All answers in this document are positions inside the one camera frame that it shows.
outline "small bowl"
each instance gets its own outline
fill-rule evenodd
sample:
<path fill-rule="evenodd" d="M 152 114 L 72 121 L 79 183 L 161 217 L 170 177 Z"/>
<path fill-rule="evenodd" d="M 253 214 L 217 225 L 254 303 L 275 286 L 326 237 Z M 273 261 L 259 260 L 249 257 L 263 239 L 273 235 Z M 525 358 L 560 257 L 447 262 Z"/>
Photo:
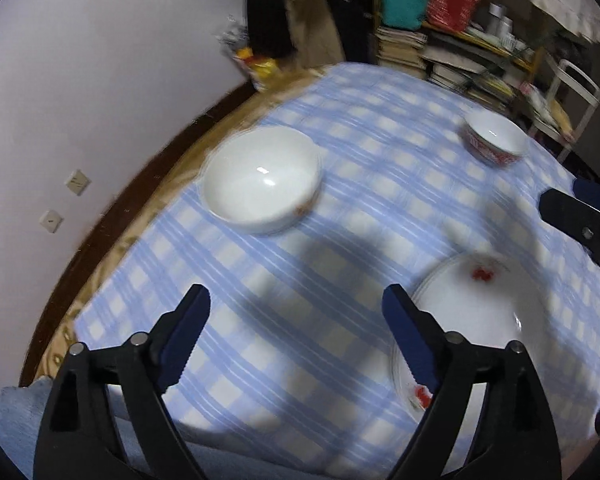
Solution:
<path fill-rule="evenodd" d="M 286 126 L 233 135 L 207 158 L 200 199 L 217 218 L 247 234 L 289 227 L 311 210 L 322 178 L 318 146 Z"/>
<path fill-rule="evenodd" d="M 472 110 L 464 121 L 462 136 L 493 164 L 506 166 L 526 155 L 526 133 L 506 117 L 489 110 Z"/>

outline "white wall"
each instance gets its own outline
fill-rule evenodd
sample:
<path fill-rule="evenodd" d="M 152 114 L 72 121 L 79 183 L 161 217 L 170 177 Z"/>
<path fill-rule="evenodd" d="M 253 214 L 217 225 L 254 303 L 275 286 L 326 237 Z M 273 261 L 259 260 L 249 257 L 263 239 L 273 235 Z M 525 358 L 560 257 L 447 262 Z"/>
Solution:
<path fill-rule="evenodd" d="M 242 1 L 0 2 L 0 387 L 98 215 L 243 82 L 213 37 Z M 93 181 L 80 198 L 63 185 L 76 168 Z M 53 235 L 48 208 L 65 218 Z"/>

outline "red patterned bowl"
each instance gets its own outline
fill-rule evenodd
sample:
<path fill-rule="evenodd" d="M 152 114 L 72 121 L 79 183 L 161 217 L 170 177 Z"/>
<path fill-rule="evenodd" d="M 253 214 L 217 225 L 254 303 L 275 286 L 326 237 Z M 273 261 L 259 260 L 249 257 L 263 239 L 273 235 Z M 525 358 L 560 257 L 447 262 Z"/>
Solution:
<path fill-rule="evenodd" d="M 526 133 L 489 110 L 472 110 L 465 115 L 461 135 L 476 152 L 498 166 L 520 160 L 528 150 Z"/>

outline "white plate with red flowers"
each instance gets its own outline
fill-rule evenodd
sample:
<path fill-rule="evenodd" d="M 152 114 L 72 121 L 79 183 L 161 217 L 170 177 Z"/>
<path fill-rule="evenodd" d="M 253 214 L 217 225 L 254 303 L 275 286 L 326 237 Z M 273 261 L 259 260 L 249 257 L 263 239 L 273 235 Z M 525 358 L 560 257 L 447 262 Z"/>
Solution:
<path fill-rule="evenodd" d="M 411 299 L 420 310 L 431 313 L 445 332 L 455 330 L 471 343 L 504 348 L 517 339 L 535 363 L 544 352 L 544 303 L 535 282 L 511 259 L 460 254 L 437 267 Z M 396 392 L 419 422 L 431 395 L 414 380 L 397 344 L 391 360 Z M 474 386 L 460 434 L 475 432 L 485 388 Z"/>

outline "table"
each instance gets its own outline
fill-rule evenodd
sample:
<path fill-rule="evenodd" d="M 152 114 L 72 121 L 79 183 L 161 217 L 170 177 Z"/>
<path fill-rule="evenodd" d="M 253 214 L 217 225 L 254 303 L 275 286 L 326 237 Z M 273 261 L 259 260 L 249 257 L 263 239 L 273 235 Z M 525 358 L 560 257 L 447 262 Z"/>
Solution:
<path fill-rule="evenodd" d="M 600 270 L 536 211 L 543 190 L 570 192 L 573 176 L 534 142 L 515 165 L 484 165 L 457 134 L 475 107 L 390 69 L 335 66 L 262 121 L 320 146 L 314 211 L 277 235 L 240 235 L 192 184 L 82 311 L 78 338 L 120 344 L 202 283 L 210 320 L 164 396 L 183 430 L 309 472 L 383 478 L 416 425 L 390 380 L 382 290 L 413 292 L 450 256 L 496 251 L 520 261 L 546 300 L 550 350 L 536 367 L 567 449 L 592 431 L 600 403 Z"/>

